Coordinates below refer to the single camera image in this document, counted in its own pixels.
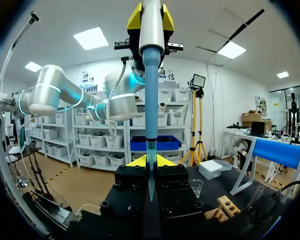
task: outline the ceiling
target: ceiling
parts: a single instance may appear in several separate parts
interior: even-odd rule
[[[55,64],[67,68],[77,64],[116,59],[131,55],[114,50],[114,42],[127,37],[127,20],[140,0],[45,0],[29,7],[11,31],[0,56],[5,56],[29,13],[41,18],[21,38],[11,57],[7,79],[34,82],[38,72],[24,66],[33,61],[41,66]],[[217,64],[237,71],[265,85],[300,79],[300,46],[284,19],[266,0],[161,0],[173,17],[175,32],[170,42],[183,43],[184,51],[173,53],[183,58]],[[246,52],[231,60],[204,50],[218,51],[227,39],[257,12],[265,12],[232,41]],[[100,27],[109,46],[84,50],[73,37]],[[4,57],[0,59],[0,70]],[[279,79],[278,73],[289,77]]]

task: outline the black cable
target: black cable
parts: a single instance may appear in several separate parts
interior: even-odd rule
[[[286,186],[284,186],[283,188],[281,188],[278,192],[274,193],[273,196],[276,198],[284,190],[286,190],[287,188],[289,188],[289,187],[291,187],[293,185],[296,185],[296,184],[300,184],[300,180],[299,181],[290,182],[289,184],[287,184]]]

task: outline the ceiling light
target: ceiling light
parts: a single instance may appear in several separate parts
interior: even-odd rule
[[[223,48],[221,48],[220,51],[218,51],[218,54],[230,59],[235,59],[239,55],[243,54],[245,51],[246,50],[243,47],[230,41]]]
[[[24,66],[25,69],[28,69],[32,72],[37,72],[40,69],[42,69],[42,66],[34,63],[33,61],[30,61],[27,65]]]
[[[109,45],[100,27],[77,33],[73,35],[73,37],[84,50],[91,50]]]
[[[278,76],[278,78],[283,79],[283,78],[289,77],[289,74],[287,71],[284,71],[284,72],[278,73],[277,76]]]

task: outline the cardboard box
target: cardboard box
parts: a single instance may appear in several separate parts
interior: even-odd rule
[[[261,113],[242,113],[242,122],[258,122],[261,120]]]

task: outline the laptop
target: laptop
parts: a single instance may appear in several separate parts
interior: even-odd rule
[[[20,154],[20,153],[22,153],[26,148],[25,138],[26,138],[25,128],[22,127],[20,129],[20,132],[19,132],[19,146],[13,146],[9,150],[9,154]]]
[[[251,133],[248,133],[249,136],[268,138],[265,136],[265,122],[264,121],[253,121],[251,123]]]

